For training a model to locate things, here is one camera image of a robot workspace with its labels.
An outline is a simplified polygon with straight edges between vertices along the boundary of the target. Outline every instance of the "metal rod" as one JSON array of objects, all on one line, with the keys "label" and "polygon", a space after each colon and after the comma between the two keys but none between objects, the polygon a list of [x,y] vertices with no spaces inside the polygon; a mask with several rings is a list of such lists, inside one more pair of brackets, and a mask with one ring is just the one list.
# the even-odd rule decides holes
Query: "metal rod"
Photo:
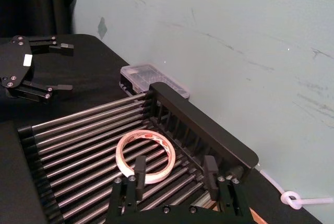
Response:
[{"label": "metal rod", "polygon": [[[150,155],[147,158],[147,160],[154,159],[156,157],[156,155],[157,155],[157,153],[155,153],[153,155]],[[92,173],[89,176],[86,176],[86,177],[80,179],[79,181],[77,181],[75,183],[72,183],[71,185],[69,185],[69,186],[67,186],[67,187],[65,187],[65,188],[63,188],[63,189],[55,192],[54,196],[57,198],[57,197],[59,197],[59,196],[61,196],[63,194],[66,194],[66,193],[68,193],[68,192],[70,192],[72,190],[76,190],[79,186],[82,186],[82,185],[86,184],[87,182],[89,182],[91,180],[94,180],[94,179],[96,179],[96,178],[98,178],[98,177],[100,177],[100,176],[102,176],[102,175],[104,175],[104,174],[106,174],[106,173],[114,170],[116,167],[117,167],[117,164],[113,163],[112,165],[110,165],[110,166],[108,166],[108,167],[106,167],[106,168],[104,168],[102,170],[99,170],[99,171],[97,171],[95,173]]]},{"label": "metal rod", "polygon": [[[140,146],[142,146],[142,145],[143,145],[142,142],[140,142],[140,143],[138,143],[138,144],[135,144],[135,145],[133,145],[133,146],[127,148],[127,149],[124,149],[124,150],[123,150],[123,153],[125,154],[126,152],[130,152],[130,151],[132,151],[132,150],[134,150],[134,149],[136,149],[136,148],[138,148],[138,147],[140,147]],[[147,148],[141,150],[140,152],[137,152],[136,154],[143,154],[143,153],[145,153],[145,152],[148,152],[148,151],[151,151],[151,150],[157,148],[158,146],[159,146],[159,144],[154,144],[154,145],[152,145],[152,146],[149,146],[149,147],[147,147]],[[130,157],[128,157],[128,159],[129,159],[129,160],[130,160],[130,159],[134,159],[134,158],[135,158],[134,155],[136,155],[136,154],[131,155]],[[77,170],[77,171],[75,171],[75,172],[73,172],[73,173],[70,173],[70,174],[68,174],[68,175],[66,175],[66,176],[64,176],[64,177],[62,177],[62,178],[59,178],[59,179],[57,179],[57,180],[51,182],[51,183],[50,183],[50,186],[51,186],[51,187],[55,187],[55,186],[57,186],[57,185],[60,185],[60,184],[66,182],[66,181],[68,181],[68,180],[73,179],[74,177],[77,177],[77,176],[79,176],[79,175],[81,175],[81,174],[83,174],[83,173],[85,173],[85,172],[88,172],[89,170],[92,170],[92,169],[94,169],[94,168],[97,168],[97,167],[99,167],[99,166],[102,165],[102,164],[106,164],[106,163],[112,161],[113,159],[115,159],[115,154],[113,154],[113,155],[111,155],[111,156],[109,156],[109,157],[106,157],[106,158],[104,158],[104,159],[102,159],[102,160],[99,160],[99,161],[97,161],[97,162],[94,162],[94,163],[92,163],[92,164],[90,164],[90,165],[88,165],[88,166],[86,166],[86,167],[84,167],[84,168],[81,168],[81,169],[79,169],[79,170]]]},{"label": "metal rod", "polygon": [[[178,155],[178,156],[177,156],[177,162],[175,163],[174,168],[176,168],[176,167],[178,167],[180,164],[182,164],[182,160],[181,160],[182,156],[183,156],[183,155]],[[162,163],[161,161],[159,161],[159,162],[157,162],[157,163],[154,163],[154,164],[148,166],[148,167],[147,167],[147,171],[149,172],[149,171],[151,171],[152,169],[157,168],[157,167],[159,167],[160,165],[162,165],[163,163]],[[79,209],[79,210],[76,210],[75,213],[72,212],[72,210],[74,210],[74,209],[72,209],[72,210],[70,210],[69,212],[65,213],[65,214],[64,214],[64,219],[66,220],[67,218],[69,218],[69,217],[75,215],[76,213],[78,213],[79,211],[83,210],[84,208],[87,208],[87,207],[89,207],[90,205],[97,203],[99,200],[101,200],[101,199],[103,198],[103,197],[102,197],[102,194],[103,194],[103,195],[104,195],[104,194],[107,194],[107,192],[108,192],[108,194],[110,194],[110,193],[112,192],[112,188],[109,189],[109,190],[106,190],[106,191],[102,192],[102,193],[101,193],[101,197],[99,197],[99,199],[97,199],[96,201],[92,201],[92,202],[89,201],[89,204],[88,204],[88,205],[86,205],[86,203],[81,204],[82,206],[79,205],[77,208],[80,208],[80,209]],[[98,215],[101,215],[101,214],[105,213],[105,212],[108,210],[108,207],[109,207],[109,203],[106,203],[105,205],[103,205],[103,206],[100,207],[99,209],[97,209],[97,210],[93,211],[92,213],[90,213],[90,214],[88,215],[89,218],[83,217],[81,220],[79,220],[79,221],[82,221],[82,222],[78,222],[78,223],[88,223],[88,221],[94,219],[94,218],[97,217]]]},{"label": "metal rod", "polygon": [[[165,150],[160,150],[157,152],[157,155],[162,155],[163,153],[165,153]],[[104,185],[108,185],[109,183],[111,183],[113,181],[112,176],[111,177],[107,177],[105,179],[103,179],[102,181],[99,181],[97,183],[94,183],[93,185],[89,186],[88,188],[80,191],[79,193],[76,193],[75,195],[72,195],[71,197],[59,202],[59,207],[62,208],[78,199],[80,199],[81,197],[93,192],[94,190],[96,190],[97,188],[104,186]]]},{"label": "metal rod", "polygon": [[99,128],[99,127],[102,127],[102,126],[105,126],[105,125],[107,125],[111,122],[117,121],[121,118],[130,116],[130,115],[135,114],[135,113],[139,113],[139,112],[143,111],[143,109],[144,108],[136,108],[136,109],[133,109],[131,111],[121,113],[121,114],[118,114],[118,115],[113,116],[111,118],[108,118],[106,120],[97,121],[97,122],[92,123],[90,125],[83,126],[83,127],[78,128],[78,129],[63,133],[63,134],[59,134],[55,137],[51,137],[51,138],[43,140],[41,142],[38,142],[38,139],[36,139],[36,141],[37,141],[36,146],[37,146],[38,149],[40,149],[40,148],[52,145],[54,143],[59,143],[61,140],[64,140],[64,139],[67,139],[67,138],[70,138],[70,137],[74,137],[74,136],[76,136],[80,133],[84,133],[84,132],[87,132],[87,131],[90,131],[90,130],[93,130],[93,129],[96,129],[96,128]]},{"label": "metal rod", "polygon": [[194,192],[199,190],[203,186],[203,182],[198,182],[195,186],[190,188],[185,194],[181,195],[179,198],[174,200],[170,205],[178,205],[181,202],[185,201],[188,197],[190,197]]},{"label": "metal rod", "polygon": [[124,125],[126,123],[129,123],[131,121],[135,121],[135,120],[138,120],[138,119],[141,119],[141,118],[142,118],[142,114],[139,114],[139,115],[135,115],[135,116],[129,117],[129,118],[121,120],[121,121],[117,121],[117,122],[115,122],[113,124],[110,124],[110,125],[104,126],[102,128],[96,129],[94,131],[91,131],[91,132],[79,135],[79,136],[74,137],[72,139],[68,139],[68,140],[66,140],[64,142],[57,143],[57,144],[55,144],[53,146],[41,149],[41,150],[38,151],[38,153],[39,153],[40,156],[44,155],[44,154],[46,154],[48,152],[57,150],[57,149],[59,149],[61,147],[68,146],[70,144],[74,144],[76,142],[79,142],[80,140],[83,140],[83,139],[95,136],[97,134],[104,133],[105,131],[114,129],[114,128],[118,127],[118,126]]},{"label": "metal rod", "polygon": [[115,137],[113,137],[111,139],[106,139],[106,140],[104,140],[104,141],[102,141],[102,142],[100,142],[98,144],[92,145],[92,146],[87,147],[87,148],[85,148],[83,150],[80,150],[80,151],[75,152],[73,154],[70,154],[70,155],[64,156],[64,157],[62,157],[60,159],[57,159],[55,161],[52,161],[52,162],[50,162],[48,164],[45,164],[43,167],[44,167],[44,169],[49,169],[49,168],[54,167],[54,166],[56,166],[58,164],[61,164],[63,162],[66,162],[66,161],[69,161],[71,159],[74,159],[74,158],[76,158],[76,157],[78,157],[80,155],[83,155],[83,154],[85,154],[87,152],[90,152],[90,151],[92,151],[94,149],[97,149],[97,148],[103,147],[103,146],[105,146],[107,144],[113,143],[114,141],[121,139],[127,133],[124,133],[124,134],[121,134],[121,135],[117,135],[117,136],[115,136]]},{"label": "metal rod", "polygon": [[96,114],[96,115],[93,115],[93,116],[81,119],[79,121],[74,121],[74,122],[71,122],[71,123],[67,123],[67,124],[58,126],[56,128],[47,130],[45,132],[36,134],[35,135],[35,139],[41,140],[41,139],[44,139],[44,138],[46,138],[46,137],[48,137],[50,135],[57,134],[57,133],[62,132],[64,130],[69,130],[71,128],[83,125],[85,123],[91,123],[91,122],[94,122],[95,120],[100,120],[100,119],[102,119],[102,118],[104,118],[106,116],[109,116],[109,115],[112,115],[112,114],[116,114],[116,113],[120,113],[122,111],[126,111],[126,110],[128,110],[130,108],[143,105],[144,103],[145,103],[145,101],[134,102],[134,103],[131,103],[129,105],[125,105],[125,106],[122,106],[122,107],[119,107],[119,108],[116,108],[116,109],[113,109],[113,110],[110,110],[110,111],[106,111],[106,112],[103,112],[103,113],[99,113],[99,114]]},{"label": "metal rod", "polygon": [[117,101],[114,101],[114,102],[111,102],[111,103],[107,103],[107,104],[100,105],[100,106],[97,106],[97,107],[94,107],[94,108],[90,108],[90,109],[87,109],[87,110],[84,110],[84,111],[81,111],[81,112],[78,112],[78,113],[74,113],[74,114],[71,114],[71,115],[68,115],[68,116],[65,116],[65,117],[62,117],[62,118],[58,118],[58,119],[55,119],[55,120],[52,120],[52,121],[48,121],[48,122],[44,122],[44,123],[32,126],[32,130],[36,134],[38,131],[49,128],[51,126],[58,125],[58,124],[68,122],[68,121],[71,121],[71,120],[75,120],[75,119],[80,118],[84,115],[89,115],[89,114],[92,114],[92,113],[100,112],[104,109],[112,108],[112,107],[115,107],[117,105],[121,105],[123,103],[126,103],[128,101],[138,100],[138,99],[143,98],[145,96],[146,96],[145,93],[140,93],[138,95],[131,96],[131,97],[128,97],[128,98],[125,98],[125,99],[122,99],[122,100],[117,100]]},{"label": "metal rod", "polygon": [[108,207],[109,207],[109,204],[105,204],[102,207],[98,208],[97,210],[91,212],[89,215],[86,215],[82,219],[74,222],[74,224],[86,224],[86,223],[90,223],[90,221],[92,219],[94,219],[96,216],[99,216],[99,215],[103,214],[104,212],[106,212],[108,210]]},{"label": "metal rod", "polygon": [[210,193],[208,191],[205,191],[200,197],[198,197],[193,203],[191,203],[191,205],[202,207],[209,200],[211,200]]},{"label": "metal rod", "polygon": [[148,210],[148,209],[151,209],[151,208],[154,208],[154,207],[158,206],[160,203],[162,203],[166,199],[170,198],[178,190],[180,190],[185,185],[187,185],[188,183],[190,183],[194,178],[195,178],[195,176],[193,174],[190,175],[186,180],[184,180],[183,182],[181,182],[180,184],[178,184],[177,186],[175,186],[174,188],[172,188],[171,190],[169,190],[167,193],[165,193],[164,195],[160,196],[158,199],[156,199],[155,201],[153,201],[152,203],[150,203],[149,205],[147,205],[145,208],[142,209],[142,211],[143,210]]},{"label": "metal rod", "polygon": [[[168,157],[164,157],[164,158],[162,158],[161,160],[159,160],[159,161],[153,163],[152,165],[147,166],[146,171],[149,172],[149,171],[153,170],[154,168],[157,168],[157,167],[161,166],[161,165],[164,164],[166,161],[168,161]],[[121,173],[121,172],[118,172],[118,173],[113,174],[113,175],[112,175],[112,180],[114,180],[115,178],[117,178],[117,177],[119,177],[119,176],[122,176],[122,173]],[[93,198],[89,199],[88,201],[86,201],[86,202],[80,204],[79,206],[77,206],[77,207],[71,209],[70,211],[64,213],[64,214],[63,214],[64,219],[66,220],[66,219],[68,219],[68,218],[70,218],[70,217],[76,215],[77,213],[81,212],[81,211],[84,210],[85,208],[87,208],[87,207],[89,207],[89,206],[91,206],[91,205],[93,205],[93,204],[98,203],[99,201],[103,200],[103,199],[106,198],[107,196],[110,196],[111,192],[112,192],[112,188],[109,188],[109,189],[103,191],[102,193],[100,193],[100,194],[94,196]]]},{"label": "metal rod", "polygon": [[93,159],[95,159],[95,158],[97,158],[99,156],[105,155],[105,154],[107,154],[107,153],[115,150],[116,146],[117,145],[114,145],[112,147],[106,148],[106,149],[104,149],[102,151],[96,152],[95,154],[89,155],[89,156],[87,156],[87,157],[85,157],[83,159],[80,159],[80,160],[78,160],[78,161],[76,161],[74,163],[71,163],[71,164],[69,164],[67,166],[59,168],[59,169],[57,169],[57,170],[55,170],[53,172],[47,173],[46,177],[48,179],[50,179],[50,178],[55,177],[56,175],[61,174],[61,173],[65,172],[65,171],[67,171],[69,169],[75,168],[75,167],[77,167],[77,166],[79,166],[79,165],[81,165],[83,163],[86,163],[86,162],[88,162],[90,160],[93,160]]},{"label": "metal rod", "polygon": [[[98,135],[98,136],[96,136],[96,137],[94,137],[94,138],[85,140],[84,142],[80,142],[80,143],[75,144],[75,145],[73,145],[73,146],[70,146],[70,147],[61,149],[61,150],[59,150],[59,151],[57,151],[57,152],[53,152],[52,154],[49,154],[49,155],[47,155],[47,156],[41,157],[41,158],[40,158],[40,161],[42,161],[42,162],[47,161],[47,160],[49,160],[49,159],[51,159],[51,158],[54,158],[54,157],[57,157],[57,156],[59,156],[59,155],[65,154],[65,153],[67,153],[67,152],[70,152],[70,151],[75,150],[75,149],[77,149],[77,148],[79,148],[79,147],[85,146],[85,145],[87,145],[87,144],[94,143],[94,142],[97,141],[97,140],[103,139],[103,138],[105,138],[105,137],[108,137],[108,136],[113,135],[113,134],[115,134],[115,133],[118,133],[118,132],[120,132],[120,131],[126,130],[127,128],[133,127],[133,126],[138,125],[138,124],[140,124],[140,123],[142,123],[142,121],[135,121],[135,122],[130,123],[130,124],[127,124],[127,125],[125,125],[125,126],[121,126],[121,127],[119,127],[119,128],[116,128],[115,130],[111,130],[111,131],[106,132],[106,133],[104,133],[104,134],[100,134],[100,135]],[[135,129],[133,129],[133,130],[131,130],[131,131],[139,130],[139,129],[144,129],[144,128],[146,128],[146,127],[147,127],[147,125],[144,125],[144,126],[135,128]]]},{"label": "metal rod", "polygon": [[151,188],[150,190],[146,191],[142,195],[142,201],[146,200],[148,197],[150,197],[152,194],[155,194],[158,190],[164,188],[169,183],[173,182],[175,179],[179,178],[181,175],[185,174],[188,171],[187,167],[184,167],[183,169],[179,170],[177,173],[173,174],[172,176],[169,176],[162,182],[160,182],[155,187]]}]

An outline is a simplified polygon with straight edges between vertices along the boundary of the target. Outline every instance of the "clear plastic box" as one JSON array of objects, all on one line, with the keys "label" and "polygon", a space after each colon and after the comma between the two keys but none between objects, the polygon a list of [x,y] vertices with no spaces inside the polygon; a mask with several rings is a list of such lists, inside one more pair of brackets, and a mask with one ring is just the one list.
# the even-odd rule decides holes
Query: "clear plastic box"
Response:
[{"label": "clear plastic box", "polygon": [[150,84],[154,82],[164,82],[185,99],[189,98],[188,91],[181,87],[172,78],[159,71],[152,64],[123,66],[121,68],[121,75],[123,75],[132,84],[132,90],[136,93],[147,91]]}]

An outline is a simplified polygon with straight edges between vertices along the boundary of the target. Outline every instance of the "wall stain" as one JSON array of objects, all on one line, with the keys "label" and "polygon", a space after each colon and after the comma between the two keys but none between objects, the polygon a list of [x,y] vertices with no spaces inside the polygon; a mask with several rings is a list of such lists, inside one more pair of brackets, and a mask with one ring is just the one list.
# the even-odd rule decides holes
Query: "wall stain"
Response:
[{"label": "wall stain", "polygon": [[107,31],[108,31],[108,28],[105,25],[104,17],[101,17],[100,23],[98,25],[98,34],[100,36],[100,39],[103,39]]},{"label": "wall stain", "polygon": [[[200,35],[203,35],[203,36],[206,36],[206,37],[209,37],[211,39],[214,39],[216,40],[219,44],[221,44],[222,46],[224,46],[225,48],[228,48],[236,53],[239,53],[240,55],[244,55],[244,52],[236,49],[234,46],[232,45],[229,45],[227,44],[223,39],[217,37],[217,36],[214,36],[214,35],[211,35],[207,32],[202,32],[202,31],[198,31],[198,30],[195,30],[195,29],[192,29],[192,28],[189,28],[189,27],[186,27],[184,25],[181,25],[181,24],[177,24],[177,23],[172,23],[172,22],[166,22],[166,21],[158,21],[159,23],[163,24],[164,26],[166,27],[178,27],[178,28],[181,28],[183,30],[187,30],[187,31],[191,31],[193,33],[197,33],[197,34],[200,34]],[[253,62],[245,57],[242,57],[242,60],[251,64],[251,65],[256,65],[258,67],[260,67],[262,70],[265,70],[267,72],[272,72],[274,71],[275,69],[273,67],[270,67],[270,66],[265,66],[265,65],[261,65],[259,63],[256,63],[256,62]]]},{"label": "wall stain", "polygon": [[142,2],[144,5],[146,5],[146,2],[144,0],[139,0],[140,2]]},{"label": "wall stain", "polygon": [[304,95],[301,95],[300,93],[298,93],[297,96],[300,97],[300,98],[302,98],[302,99],[304,99],[304,100],[306,100],[307,102],[309,102],[309,103],[311,103],[311,104],[313,104],[313,105],[316,105],[316,106],[319,107],[319,109],[321,109],[321,110],[327,110],[327,111],[329,111],[329,112],[334,113],[334,109],[330,108],[330,107],[327,106],[326,104],[321,104],[321,103],[319,103],[319,102],[316,101],[316,100],[313,100],[313,99],[310,99],[310,98],[308,98],[308,97],[306,97],[306,96],[304,96]]},{"label": "wall stain", "polygon": [[[311,114],[308,110],[306,110],[305,108],[303,108],[301,105],[299,105],[299,104],[297,104],[296,102],[294,102],[294,101],[292,101],[292,103],[294,104],[294,105],[296,105],[297,107],[299,107],[301,110],[303,110],[305,113],[307,113],[309,116],[311,116],[312,118],[314,118],[314,119],[316,119],[316,120],[320,120],[320,119],[317,119],[313,114]],[[329,116],[329,117],[331,117],[331,118],[333,118],[333,116],[332,115],[330,115],[330,114],[327,114],[327,113],[324,113],[324,112],[322,112],[322,111],[320,111],[320,110],[318,110],[318,109],[316,109],[316,108],[313,108],[313,107],[310,107],[310,106],[308,106],[308,108],[310,108],[310,109],[312,109],[312,110],[315,110],[315,111],[317,111],[317,112],[319,112],[319,113],[321,113],[321,114],[323,114],[323,115],[325,115],[325,116]],[[329,127],[329,128],[334,128],[334,126],[331,126],[331,125],[328,125],[325,121],[323,121],[323,120],[320,120],[325,126],[327,126],[327,127]]]},{"label": "wall stain", "polygon": [[194,12],[193,9],[192,9],[192,15],[193,15],[194,22],[195,22],[195,24],[197,25],[197,21],[196,21],[196,18],[195,18],[195,12]]},{"label": "wall stain", "polygon": [[218,38],[216,36],[213,36],[207,32],[202,32],[202,31],[198,31],[198,30],[194,30],[192,28],[189,28],[189,27],[186,27],[184,25],[180,25],[180,24],[177,24],[177,23],[170,23],[170,22],[166,22],[166,21],[159,21],[159,23],[167,26],[167,27],[179,27],[179,28],[182,28],[184,30],[188,30],[188,31],[191,31],[191,32],[194,32],[194,33],[197,33],[197,34],[200,34],[200,35],[203,35],[203,36],[206,36],[206,37],[209,37],[211,39],[214,39],[216,41],[218,41],[218,43],[220,43],[221,45],[223,45],[224,47],[228,48],[228,49],[231,49],[232,51],[235,51],[239,54],[244,54],[242,51],[240,50],[236,50],[233,46],[229,45],[229,44],[226,44],[226,42],[221,39],[221,38]]},{"label": "wall stain", "polygon": [[300,109],[302,109],[305,113],[307,113],[309,116],[311,116],[312,118],[316,119],[315,116],[313,114],[311,114],[310,112],[308,112],[305,108],[303,108],[301,105],[297,104],[296,102],[292,101],[292,103],[294,105],[296,105],[297,107],[299,107]]},{"label": "wall stain", "polygon": [[315,48],[311,48],[312,49],[312,52],[314,53],[314,56],[313,56],[313,59],[315,60],[317,56],[319,55],[323,55],[325,57],[328,57],[328,58],[331,58],[332,60],[334,60],[334,57],[332,57],[331,55],[327,54],[327,53],[324,53],[318,49],[315,49]]},{"label": "wall stain", "polygon": [[261,69],[263,69],[263,70],[265,70],[265,71],[274,71],[274,70],[275,70],[274,68],[269,67],[269,66],[264,66],[264,65],[261,65],[261,64],[258,64],[258,63],[249,61],[249,60],[245,60],[245,61],[246,61],[247,63],[251,64],[251,65],[259,66],[259,67],[261,67]]}]

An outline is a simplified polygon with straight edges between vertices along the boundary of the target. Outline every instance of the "black tabletop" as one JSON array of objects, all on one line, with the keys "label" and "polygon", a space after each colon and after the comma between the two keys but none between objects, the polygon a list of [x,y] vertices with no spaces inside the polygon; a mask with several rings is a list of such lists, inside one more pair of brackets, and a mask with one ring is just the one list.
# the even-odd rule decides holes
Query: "black tabletop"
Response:
[{"label": "black tabletop", "polygon": [[[34,55],[34,82],[73,85],[68,99],[54,98],[50,104],[9,99],[0,88],[0,122],[33,125],[127,97],[119,87],[120,69],[128,65],[99,39],[85,34],[57,36],[58,42],[73,44],[74,56]],[[10,39],[0,39],[0,44]],[[304,208],[294,210],[280,202],[279,192],[257,171],[245,182],[250,207],[269,224],[319,224]]]}]

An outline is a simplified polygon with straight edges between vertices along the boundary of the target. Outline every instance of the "screw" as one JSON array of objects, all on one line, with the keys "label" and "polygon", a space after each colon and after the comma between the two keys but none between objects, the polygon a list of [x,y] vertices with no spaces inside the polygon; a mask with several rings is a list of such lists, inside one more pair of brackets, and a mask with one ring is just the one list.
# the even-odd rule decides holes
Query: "screw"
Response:
[{"label": "screw", "polygon": [[194,213],[197,212],[197,208],[196,207],[190,207],[189,212],[194,214]]},{"label": "screw", "polygon": [[121,181],[122,181],[122,179],[121,179],[120,177],[117,177],[117,178],[114,180],[114,182],[117,183],[117,184],[119,184]]},{"label": "screw", "polygon": [[221,182],[225,181],[223,176],[219,176],[217,179],[218,179],[218,181],[221,181]]},{"label": "screw", "polygon": [[165,213],[165,214],[168,214],[171,210],[169,207],[165,206],[163,207],[162,211]]},{"label": "screw", "polygon": [[232,182],[233,182],[234,184],[239,184],[239,180],[238,180],[237,178],[233,178],[233,179],[232,179]]}]

